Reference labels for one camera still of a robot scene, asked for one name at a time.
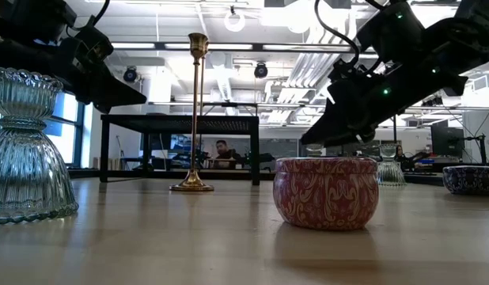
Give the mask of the blue patterned candle tin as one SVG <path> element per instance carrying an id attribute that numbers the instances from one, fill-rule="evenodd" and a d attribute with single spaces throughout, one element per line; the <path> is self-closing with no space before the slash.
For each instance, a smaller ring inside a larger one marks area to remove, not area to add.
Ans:
<path id="1" fill-rule="evenodd" d="M 442 181 L 454 195 L 489 196 L 489 166 L 447 166 L 443 169 Z"/>

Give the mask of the pink patterned candle tin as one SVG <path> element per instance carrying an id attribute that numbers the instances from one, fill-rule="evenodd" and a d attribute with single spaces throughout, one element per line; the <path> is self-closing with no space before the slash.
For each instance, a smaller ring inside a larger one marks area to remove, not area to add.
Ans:
<path id="1" fill-rule="evenodd" d="M 377 209 L 377 162 L 371 158 L 281 158 L 275 170 L 275 206 L 291 225 L 360 230 Z"/>

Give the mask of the black perforated metal shelf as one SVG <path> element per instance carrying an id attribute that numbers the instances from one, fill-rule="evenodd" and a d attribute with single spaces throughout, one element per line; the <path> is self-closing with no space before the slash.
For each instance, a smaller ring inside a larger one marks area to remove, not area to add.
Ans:
<path id="1" fill-rule="evenodd" d="M 152 134 L 188 134 L 191 132 L 191 116 L 184 115 L 102 115 L 100 117 L 100 173 L 108 169 L 110 126 L 112 124 L 144 135 L 143 149 L 149 149 Z M 202 135 L 247 135 L 251 170 L 260 173 L 259 118 L 256 116 L 199 116 L 197 131 Z"/>

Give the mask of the black aluminium table frame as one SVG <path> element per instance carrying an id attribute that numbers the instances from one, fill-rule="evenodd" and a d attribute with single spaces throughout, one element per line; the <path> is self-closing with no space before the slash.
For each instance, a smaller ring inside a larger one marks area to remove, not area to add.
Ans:
<path id="1" fill-rule="evenodd" d="M 181 169 L 180 171 L 126 171 L 126 170 L 108 170 L 104 174 L 100 173 L 98 169 L 70 169 L 70 177 L 75 178 L 92 178 L 98 177 L 104 178 L 104 182 L 109 181 L 111 178 L 153 178 L 153 179 L 184 179 L 187 176 L 188 171 Z M 204 181 L 223 181 L 223 180 L 236 180 L 236 181 L 250 181 L 252 185 L 260 185 L 262 181 L 273 181 L 275 179 L 275 173 L 258 173 L 256 175 L 249 171 L 217 171 L 209 170 L 199 173 L 199 177 Z M 425 184 L 433 186 L 442 186 L 442 177 L 440 176 L 426 176 L 426 175 L 404 175 L 404 179 L 410 184 Z"/>

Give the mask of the blue framed window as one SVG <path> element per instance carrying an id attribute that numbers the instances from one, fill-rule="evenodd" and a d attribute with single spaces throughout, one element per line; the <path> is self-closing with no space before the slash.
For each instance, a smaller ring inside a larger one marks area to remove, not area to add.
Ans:
<path id="1" fill-rule="evenodd" d="M 93 106 L 76 100 L 74 95 L 59 93 L 53 114 L 45 120 L 43 133 L 55 144 L 69 168 L 86 167 Z"/>

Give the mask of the black computer monitor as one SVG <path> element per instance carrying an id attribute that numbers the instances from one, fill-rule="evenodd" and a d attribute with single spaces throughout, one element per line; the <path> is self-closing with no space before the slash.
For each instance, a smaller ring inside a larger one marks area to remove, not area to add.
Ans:
<path id="1" fill-rule="evenodd" d="M 462 158 L 464 131 L 460 128 L 431 125 L 432 153 L 437 156 Z"/>

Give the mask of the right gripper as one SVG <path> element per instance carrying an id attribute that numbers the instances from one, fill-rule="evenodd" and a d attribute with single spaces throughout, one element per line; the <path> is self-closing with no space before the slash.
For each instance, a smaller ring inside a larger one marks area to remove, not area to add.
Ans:
<path id="1" fill-rule="evenodd" d="M 461 95 L 468 70 L 468 53 L 430 52 L 375 74 L 338 61 L 331 72 L 329 93 L 322 117 L 301 137 L 302 145 L 368 143 L 380 123 L 439 91 Z"/>

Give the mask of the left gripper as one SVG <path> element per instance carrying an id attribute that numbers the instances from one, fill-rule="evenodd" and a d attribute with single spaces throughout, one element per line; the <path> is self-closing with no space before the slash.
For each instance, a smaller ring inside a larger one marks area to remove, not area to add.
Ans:
<path id="1" fill-rule="evenodd" d="M 104 114 L 112 108 L 140 105 L 146 96 L 117 79 L 105 66 L 94 71 L 86 58 L 87 45 L 79 39 L 65 39 L 60 45 L 46 46 L 48 75 L 58 79 L 76 99 Z"/>

